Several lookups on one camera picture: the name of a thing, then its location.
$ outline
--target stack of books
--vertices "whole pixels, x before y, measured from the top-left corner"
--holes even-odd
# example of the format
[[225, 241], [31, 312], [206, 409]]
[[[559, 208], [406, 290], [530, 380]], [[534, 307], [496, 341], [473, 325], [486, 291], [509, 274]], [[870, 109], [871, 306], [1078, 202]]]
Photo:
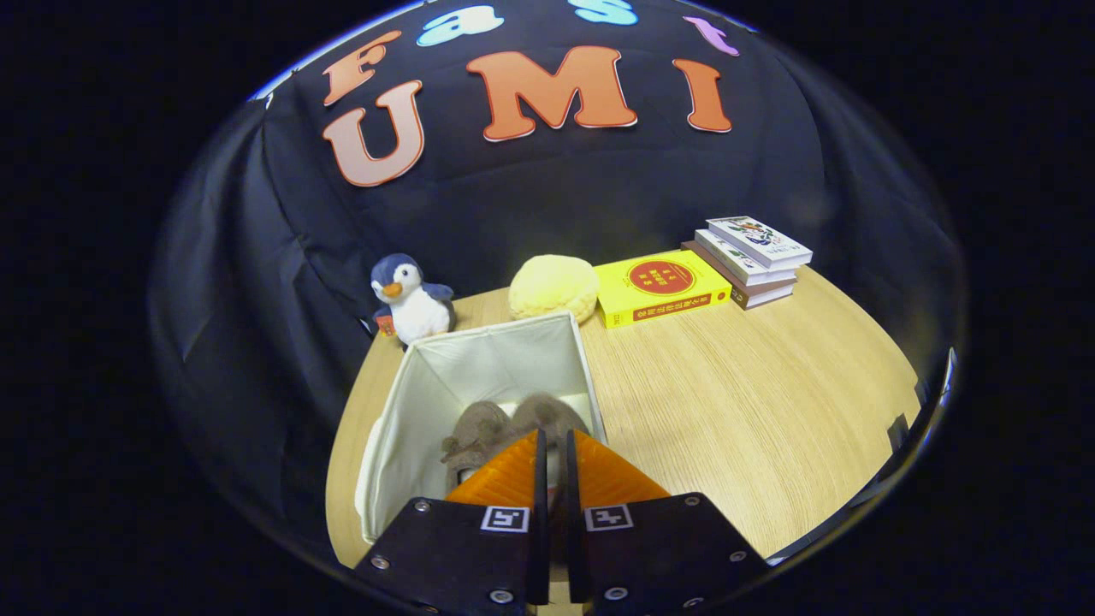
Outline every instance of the stack of books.
[[748, 216], [712, 218], [681, 247], [729, 280], [730, 299], [746, 311], [789, 295], [798, 280], [795, 269], [814, 256], [805, 245]]

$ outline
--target white book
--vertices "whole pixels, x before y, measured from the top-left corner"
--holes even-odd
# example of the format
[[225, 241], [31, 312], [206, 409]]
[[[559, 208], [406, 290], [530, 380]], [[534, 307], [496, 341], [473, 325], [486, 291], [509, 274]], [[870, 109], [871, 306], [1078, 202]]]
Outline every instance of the white book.
[[814, 257], [810, 248], [748, 216], [712, 218], [707, 228], [769, 269], [793, 269]]
[[726, 265], [747, 287], [795, 278], [794, 269], [770, 270], [707, 229], [696, 229], [695, 241]]

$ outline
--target penguin plush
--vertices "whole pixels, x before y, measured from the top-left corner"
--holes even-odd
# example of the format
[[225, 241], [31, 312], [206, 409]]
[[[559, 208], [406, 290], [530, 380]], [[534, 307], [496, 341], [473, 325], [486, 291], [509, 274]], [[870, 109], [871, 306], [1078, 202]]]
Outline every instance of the penguin plush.
[[377, 298], [387, 303], [372, 318], [379, 325], [380, 318], [390, 315], [395, 336], [404, 346], [457, 327], [452, 289], [424, 282], [422, 267], [414, 258], [402, 253], [389, 254], [373, 265], [371, 278]]

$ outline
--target orange finger pad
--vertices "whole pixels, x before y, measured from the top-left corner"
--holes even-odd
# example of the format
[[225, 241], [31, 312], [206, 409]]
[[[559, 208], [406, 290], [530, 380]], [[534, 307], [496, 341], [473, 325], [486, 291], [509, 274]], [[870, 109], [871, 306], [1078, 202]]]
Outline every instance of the orange finger pad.
[[670, 497], [653, 479], [592, 438], [574, 431], [581, 509]]
[[445, 500], [470, 505], [531, 508], [535, 468], [537, 433], [530, 432], [491, 458]]

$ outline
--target yellow plush ball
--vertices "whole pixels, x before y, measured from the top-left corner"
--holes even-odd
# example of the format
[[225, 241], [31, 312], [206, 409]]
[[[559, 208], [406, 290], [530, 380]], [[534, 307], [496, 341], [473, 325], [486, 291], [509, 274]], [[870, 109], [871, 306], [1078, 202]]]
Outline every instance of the yellow plush ball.
[[509, 284], [509, 316], [527, 319], [569, 311], [580, 324], [593, 314], [599, 289], [597, 272], [588, 261], [558, 254], [533, 256]]

